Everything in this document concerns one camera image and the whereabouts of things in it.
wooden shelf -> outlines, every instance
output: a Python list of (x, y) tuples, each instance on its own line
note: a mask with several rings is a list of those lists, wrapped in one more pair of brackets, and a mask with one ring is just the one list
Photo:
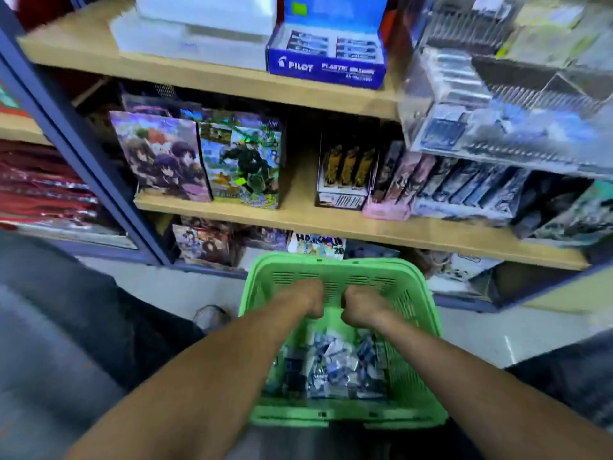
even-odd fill
[(291, 169), (281, 172), (281, 187), (288, 190), (278, 210), (227, 202), (192, 202), (142, 193), (137, 195), (134, 202), (142, 210), (176, 215), (437, 249), (569, 270), (583, 270), (589, 266), (578, 249), (522, 242), (509, 229), (472, 226), (434, 218), (411, 218), (404, 223), (378, 221), (365, 218), (359, 211), (318, 208), (314, 206), (316, 162), (307, 157), (295, 167), (299, 168), (295, 174)]
[(0, 113), (0, 138), (51, 145), (34, 119), (8, 113)]
[(98, 1), (33, 30), (20, 38), (19, 44), (30, 60), (38, 64), (397, 119), (397, 95), (391, 74), (387, 75), (381, 90), (373, 91), (275, 76), (265, 71), (121, 53), (109, 29), (109, 21), (132, 6), (134, 0)]

storage rack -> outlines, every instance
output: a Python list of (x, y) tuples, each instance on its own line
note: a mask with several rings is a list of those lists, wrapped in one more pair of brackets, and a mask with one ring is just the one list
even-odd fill
[[(39, 113), (32, 114), (41, 127), (41, 116), (44, 115), (48, 120), (48, 126), (54, 132), (44, 127), (49, 140), (58, 148), (63, 142), (64, 146), (70, 146), (70, 152), (83, 162), (83, 170), (87, 170), (91, 177), (95, 176), (106, 190), (113, 192), (110, 198), (135, 227), (138, 235), (142, 236), (143, 243), (155, 251), (161, 264), (231, 277), (245, 275), (243, 272), (220, 272), (175, 262), (176, 255), (167, 245), (167, 239), (156, 233), (153, 225), (137, 208), (493, 257), (548, 267), (548, 270), (555, 268), (560, 272), (553, 278), (548, 275), (547, 280), (538, 286), (522, 286), (521, 291), (514, 294), (511, 301), (498, 305), (448, 297), (440, 299), (441, 305), (479, 311), (499, 311), (505, 306), (525, 301), (538, 294), (539, 290), (545, 291), (566, 284), (582, 275), (590, 274), (594, 268), (606, 267), (609, 258), (613, 257), (600, 257), (596, 265), (590, 266), (588, 260), (598, 251), (597, 247), (581, 251), (522, 242), (515, 238), (509, 229), (472, 226), (433, 218), (411, 218), (405, 223), (377, 221), (364, 218), (361, 213), (353, 211), (343, 211), (342, 216), (333, 216), (330, 208), (314, 206), (316, 162), (308, 159), (295, 162), (294, 169), (286, 171), (285, 176), (281, 173), (282, 178), (291, 178), (291, 183), (287, 184), (288, 181), (285, 181), (289, 191), (282, 198), (279, 210), (218, 202), (192, 202), (146, 194), (137, 195), (133, 201), (132, 194), (119, 190), (121, 184), (117, 175), (105, 162), (100, 146), (84, 126), (82, 118), (74, 112), (66, 98), (46, 81), (44, 74), (35, 64), (393, 120), (398, 120), (397, 105), (400, 95), (397, 92), (399, 81), (395, 80), (395, 71), (391, 65), (383, 88), (371, 91), (273, 76), (254, 70), (120, 53), (111, 35), (109, 21), (133, 6), (133, 3), (134, 0), (101, 0), (41, 26), (27, 35), (16, 31), (7, 33), (6, 28), (2, 27), (6, 40), (10, 42), (10, 48), (2, 46), (0, 52), (11, 66), (19, 71), (27, 90), (36, 98), (36, 103), (32, 100), (32, 103), (27, 104), (21, 96), (18, 97), (28, 111), (31, 111), (31, 107), (40, 110)], [(6, 6), (0, 11), (3, 18), (12, 15)], [(20, 48), (15, 43), (15, 38), (19, 41)], [(288, 150), (291, 157), (295, 152)]]

white tile floor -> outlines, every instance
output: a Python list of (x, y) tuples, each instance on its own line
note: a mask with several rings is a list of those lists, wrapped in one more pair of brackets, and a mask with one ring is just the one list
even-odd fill
[[(180, 317), (193, 319), (210, 303), (235, 315), (244, 281), (94, 258), (81, 258), (91, 268), (113, 276), (132, 295)], [(539, 355), (592, 335), (588, 319), (524, 307), (492, 314), (438, 309), (445, 339), (498, 367)], [(198, 320), (207, 327), (207, 316)]]

white box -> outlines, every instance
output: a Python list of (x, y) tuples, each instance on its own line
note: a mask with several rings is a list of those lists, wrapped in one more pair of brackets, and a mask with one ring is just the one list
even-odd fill
[(147, 18), (270, 37), (276, 0), (136, 0)]
[(146, 53), (225, 66), (266, 70), (269, 35), (248, 35), (157, 21), (135, 8), (110, 22), (117, 46), (125, 53)]

green sticker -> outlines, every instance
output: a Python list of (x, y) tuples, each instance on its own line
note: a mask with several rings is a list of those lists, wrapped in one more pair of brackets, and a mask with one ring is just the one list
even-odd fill
[(298, 16), (307, 15), (307, 5), (304, 3), (292, 2), (292, 13)]

